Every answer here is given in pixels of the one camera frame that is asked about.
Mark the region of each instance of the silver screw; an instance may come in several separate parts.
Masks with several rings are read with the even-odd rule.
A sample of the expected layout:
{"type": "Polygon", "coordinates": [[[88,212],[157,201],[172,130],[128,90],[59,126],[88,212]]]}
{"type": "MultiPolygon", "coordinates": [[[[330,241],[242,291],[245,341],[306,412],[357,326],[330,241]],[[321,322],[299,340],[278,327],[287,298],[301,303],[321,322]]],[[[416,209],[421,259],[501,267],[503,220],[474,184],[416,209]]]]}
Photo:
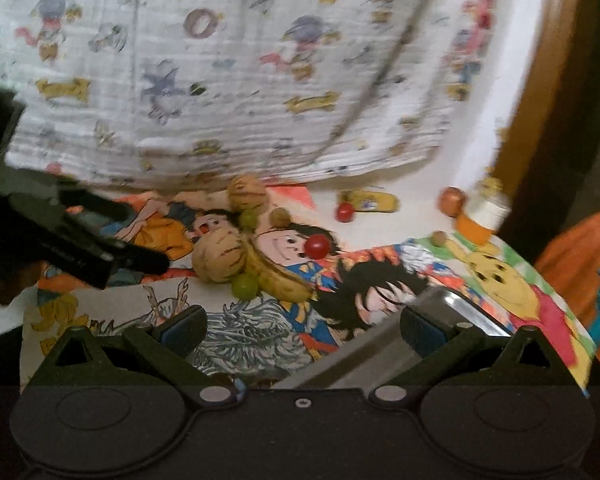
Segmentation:
{"type": "Polygon", "coordinates": [[[224,386],[207,386],[200,391],[200,399],[206,402],[224,402],[231,397],[231,391],[224,386]]]}
{"type": "Polygon", "coordinates": [[[376,397],[384,402],[398,402],[407,396],[407,390],[395,384],[386,384],[376,388],[376,397]]]}
{"type": "Polygon", "coordinates": [[[308,408],[311,406],[309,399],[296,399],[296,408],[308,408]]]}

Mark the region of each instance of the red cherry tomato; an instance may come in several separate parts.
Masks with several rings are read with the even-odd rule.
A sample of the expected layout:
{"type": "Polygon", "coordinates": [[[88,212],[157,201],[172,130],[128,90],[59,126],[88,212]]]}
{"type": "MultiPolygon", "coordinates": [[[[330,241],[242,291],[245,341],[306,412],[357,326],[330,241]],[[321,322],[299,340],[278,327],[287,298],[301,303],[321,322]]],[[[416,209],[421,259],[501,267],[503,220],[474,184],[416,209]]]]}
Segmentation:
{"type": "Polygon", "coordinates": [[[349,202],[343,202],[336,209],[336,220],[338,222],[351,222],[355,212],[355,208],[349,202]]]}
{"type": "Polygon", "coordinates": [[[321,260],[329,254],[331,241],[325,235],[311,235],[304,243],[304,254],[312,260],[321,260]]]}

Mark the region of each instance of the green ball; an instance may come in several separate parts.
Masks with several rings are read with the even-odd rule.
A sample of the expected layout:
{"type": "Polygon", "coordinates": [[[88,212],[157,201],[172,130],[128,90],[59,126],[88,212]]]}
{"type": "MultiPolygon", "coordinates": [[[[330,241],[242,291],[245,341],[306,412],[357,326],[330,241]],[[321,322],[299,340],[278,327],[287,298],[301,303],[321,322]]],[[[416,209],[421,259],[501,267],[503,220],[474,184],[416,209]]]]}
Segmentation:
{"type": "Polygon", "coordinates": [[[243,231],[255,231],[258,227],[258,214],[253,209],[240,213],[238,224],[243,231]]]}
{"type": "Polygon", "coordinates": [[[239,300],[252,300],[258,295],[258,290],[258,279],[252,274],[241,272],[231,280],[231,293],[239,300]]]}

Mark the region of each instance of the yellow banana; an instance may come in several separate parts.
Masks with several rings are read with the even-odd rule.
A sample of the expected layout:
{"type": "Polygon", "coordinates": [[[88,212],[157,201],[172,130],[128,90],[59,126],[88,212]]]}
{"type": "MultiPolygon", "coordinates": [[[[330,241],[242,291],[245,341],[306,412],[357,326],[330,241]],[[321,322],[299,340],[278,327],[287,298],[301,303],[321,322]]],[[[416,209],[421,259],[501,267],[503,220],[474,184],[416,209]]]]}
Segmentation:
{"type": "Polygon", "coordinates": [[[286,270],[260,252],[247,235],[242,235],[246,250],[245,272],[256,276],[260,290],[280,301],[302,303],[314,291],[313,285],[286,270]]]}

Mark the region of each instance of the metal tray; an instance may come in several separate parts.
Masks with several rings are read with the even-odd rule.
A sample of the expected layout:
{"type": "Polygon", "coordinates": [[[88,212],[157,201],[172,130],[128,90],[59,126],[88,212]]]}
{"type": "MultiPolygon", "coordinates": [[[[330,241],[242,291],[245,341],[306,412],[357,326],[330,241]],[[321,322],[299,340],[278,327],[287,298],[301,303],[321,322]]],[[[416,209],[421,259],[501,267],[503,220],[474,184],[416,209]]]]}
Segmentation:
{"type": "MultiPolygon", "coordinates": [[[[470,322],[487,335],[511,335],[493,317],[446,286],[430,286],[411,304],[450,325],[470,322]]],[[[400,312],[396,312],[337,352],[297,371],[273,388],[361,388],[368,394],[421,360],[402,338],[400,312]]]]}

